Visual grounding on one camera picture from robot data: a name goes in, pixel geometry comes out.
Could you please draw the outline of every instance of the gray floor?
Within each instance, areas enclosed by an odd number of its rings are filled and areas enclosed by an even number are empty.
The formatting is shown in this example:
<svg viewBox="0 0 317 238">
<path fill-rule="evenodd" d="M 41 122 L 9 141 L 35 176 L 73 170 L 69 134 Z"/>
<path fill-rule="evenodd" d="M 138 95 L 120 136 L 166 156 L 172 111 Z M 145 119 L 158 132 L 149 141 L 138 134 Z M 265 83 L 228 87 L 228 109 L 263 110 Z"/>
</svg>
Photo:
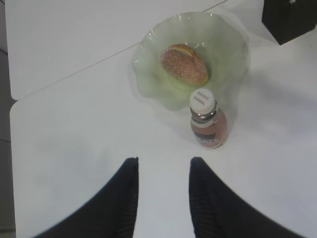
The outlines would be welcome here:
<svg viewBox="0 0 317 238">
<path fill-rule="evenodd" d="M 0 238 L 15 237 L 11 139 L 9 112 L 11 98 L 6 48 L 4 1 L 0 0 Z"/>
</svg>

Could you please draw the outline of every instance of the black object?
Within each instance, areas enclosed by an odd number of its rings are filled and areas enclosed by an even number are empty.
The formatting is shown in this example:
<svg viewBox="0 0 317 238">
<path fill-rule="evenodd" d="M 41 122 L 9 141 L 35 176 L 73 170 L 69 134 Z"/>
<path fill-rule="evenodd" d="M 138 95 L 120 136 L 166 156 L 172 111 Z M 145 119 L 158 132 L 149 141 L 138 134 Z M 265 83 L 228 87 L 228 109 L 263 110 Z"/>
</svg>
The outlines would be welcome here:
<svg viewBox="0 0 317 238">
<path fill-rule="evenodd" d="M 280 45 L 316 26 L 315 0 L 264 0 L 262 22 Z"/>
<path fill-rule="evenodd" d="M 236 195 L 202 158 L 193 158 L 190 211 L 196 238 L 302 238 Z"/>
<path fill-rule="evenodd" d="M 132 238 L 138 194 L 138 158 L 130 158 L 82 208 L 37 238 Z"/>
</svg>

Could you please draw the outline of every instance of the black box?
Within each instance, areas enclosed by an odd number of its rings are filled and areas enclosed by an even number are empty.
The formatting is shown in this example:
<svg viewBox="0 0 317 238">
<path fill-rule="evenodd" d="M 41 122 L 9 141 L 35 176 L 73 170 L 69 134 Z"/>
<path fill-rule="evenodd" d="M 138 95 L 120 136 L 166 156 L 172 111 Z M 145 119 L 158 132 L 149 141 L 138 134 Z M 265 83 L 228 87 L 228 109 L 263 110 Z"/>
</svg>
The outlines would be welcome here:
<svg viewBox="0 0 317 238">
<path fill-rule="evenodd" d="M 282 45 L 316 26 L 317 0 L 264 0 L 262 22 Z"/>
</svg>

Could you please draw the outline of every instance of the bottle neck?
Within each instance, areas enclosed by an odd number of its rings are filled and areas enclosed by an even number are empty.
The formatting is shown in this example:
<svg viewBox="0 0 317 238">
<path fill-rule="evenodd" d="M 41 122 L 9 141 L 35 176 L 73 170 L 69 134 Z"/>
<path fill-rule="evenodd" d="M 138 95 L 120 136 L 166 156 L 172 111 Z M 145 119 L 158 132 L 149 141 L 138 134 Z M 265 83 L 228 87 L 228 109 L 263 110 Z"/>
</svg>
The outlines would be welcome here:
<svg viewBox="0 0 317 238">
<path fill-rule="evenodd" d="M 192 108 L 191 108 L 191 113 L 192 113 L 192 124 L 196 127 L 200 127 L 200 128 L 205 128 L 205 127 L 209 127 L 212 124 L 216 123 L 218 120 L 218 113 L 219 112 L 219 108 L 218 108 L 218 104 L 216 102 L 214 109 L 205 115 L 201 115 L 196 113 Z"/>
</svg>

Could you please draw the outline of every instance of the bottle label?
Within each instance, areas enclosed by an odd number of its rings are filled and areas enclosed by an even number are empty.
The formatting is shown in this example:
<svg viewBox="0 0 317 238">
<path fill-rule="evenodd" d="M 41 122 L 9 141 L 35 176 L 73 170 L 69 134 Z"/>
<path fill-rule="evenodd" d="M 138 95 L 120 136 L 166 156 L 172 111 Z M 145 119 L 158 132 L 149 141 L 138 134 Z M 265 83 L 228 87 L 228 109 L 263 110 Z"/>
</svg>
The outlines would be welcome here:
<svg viewBox="0 0 317 238">
<path fill-rule="evenodd" d="M 216 138 L 216 134 L 211 135 L 202 135 L 199 133 L 195 133 L 197 139 L 203 143 L 203 144 L 213 144 L 219 140 L 219 138 Z"/>
</svg>

